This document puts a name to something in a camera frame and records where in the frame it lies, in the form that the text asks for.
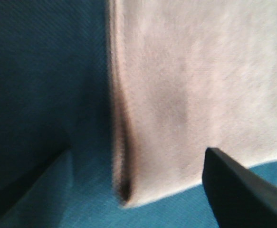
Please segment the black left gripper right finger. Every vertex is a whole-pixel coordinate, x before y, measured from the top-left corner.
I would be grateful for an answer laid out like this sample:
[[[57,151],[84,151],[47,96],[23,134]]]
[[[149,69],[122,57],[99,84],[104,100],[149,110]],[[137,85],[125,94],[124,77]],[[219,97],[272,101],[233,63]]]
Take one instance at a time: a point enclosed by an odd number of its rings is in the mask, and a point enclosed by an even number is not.
[[[277,228],[277,187],[218,148],[207,148],[202,185],[221,228]]]

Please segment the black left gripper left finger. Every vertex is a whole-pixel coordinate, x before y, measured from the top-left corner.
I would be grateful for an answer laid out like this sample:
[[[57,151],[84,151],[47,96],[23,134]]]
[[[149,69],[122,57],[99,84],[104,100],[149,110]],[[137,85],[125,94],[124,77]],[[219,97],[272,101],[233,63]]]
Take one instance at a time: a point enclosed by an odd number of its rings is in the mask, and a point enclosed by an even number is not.
[[[57,228],[72,188],[69,149],[44,162],[0,190],[0,228]]]

